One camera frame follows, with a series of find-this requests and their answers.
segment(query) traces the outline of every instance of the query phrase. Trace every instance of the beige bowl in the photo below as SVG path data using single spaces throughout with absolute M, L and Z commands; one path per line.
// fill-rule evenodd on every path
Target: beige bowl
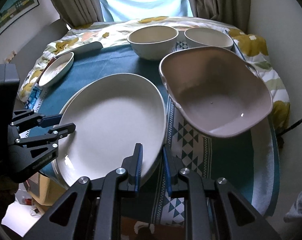
M 39 80 L 40 87 L 50 87 L 63 78 L 71 68 L 74 53 L 69 52 L 54 61 L 42 74 Z
M 191 28 L 184 32 L 189 47 L 214 46 L 231 49 L 233 40 L 226 34 L 210 28 Z
M 174 50 L 178 34 L 175 28 L 157 25 L 136 30 L 127 40 L 139 57 L 161 60 Z
M 264 82 L 246 65 L 227 49 L 200 47 L 169 54 L 159 71 L 190 125 L 208 136 L 228 138 L 256 125 L 273 106 Z

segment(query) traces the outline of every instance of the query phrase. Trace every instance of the floral bedspread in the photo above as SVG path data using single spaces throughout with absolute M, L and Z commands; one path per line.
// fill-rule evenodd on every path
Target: floral bedspread
M 221 32 L 227 30 L 237 43 L 245 60 L 256 67 L 260 77 L 272 94 L 273 110 L 271 115 L 276 132 L 280 132 L 288 126 L 289 96 L 279 75 L 271 66 L 265 39 L 254 34 L 246 35 L 241 30 L 228 24 L 193 17 L 160 16 L 115 24 L 92 23 L 71 29 L 61 40 L 48 44 L 42 56 L 35 62 L 35 66 L 29 72 L 19 90 L 18 94 L 21 101 L 26 102 L 28 100 L 41 72 L 50 59 L 58 54 L 94 41 L 101 42 L 104 48 L 127 44 L 126 39 L 131 32 L 150 25 L 167 25 L 176 29 L 207 27 Z

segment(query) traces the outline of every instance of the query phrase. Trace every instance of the white plate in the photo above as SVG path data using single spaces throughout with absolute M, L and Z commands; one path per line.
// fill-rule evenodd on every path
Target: white plate
M 71 68 L 74 53 L 69 52 L 54 61 L 42 74 L 39 80 L 40 87 L 49 87 L 61 79 Z
M 79 177 L 104 177 L 143 144 L 141 184 L 153 173 L 166 129 L 158 89 L 135 74 L 107 76 L 85 87 L 71 101 L 60 124 L 76 130 L 59 141 L 58 173 L 71 186 Z

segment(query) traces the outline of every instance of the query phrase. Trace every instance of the picture frame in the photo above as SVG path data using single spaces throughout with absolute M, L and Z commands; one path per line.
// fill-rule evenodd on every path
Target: picture frame
M 38 0 L 7 0 L 0 9 L 0 34 L 38 5 Z

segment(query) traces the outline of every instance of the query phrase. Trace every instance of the metal screw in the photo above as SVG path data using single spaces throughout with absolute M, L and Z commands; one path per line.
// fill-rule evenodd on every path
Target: metal screw
M 116 172 L 117 174 L 124 174 L 124 173 L 125 173 L 125 168 L 117 168 L 117 169 L 115 170 L 115 172 Z
M 217 181 L 218 181 L 219 184 L 226 184 L 227 183 L 227 179 L 225 179 L 225 178 L 218 178 Z
M 78 182 L 80 184 L 86 184 L 89 181 L 88 177 L 81 177 L 80 179 L 78 179 Z
M 190 170 L 188 168 L 182 168 L 180 170 L 180 172 L 183 174 L 183 175 L 186 175 L 186 174 L 189 174 L 190 173 Z

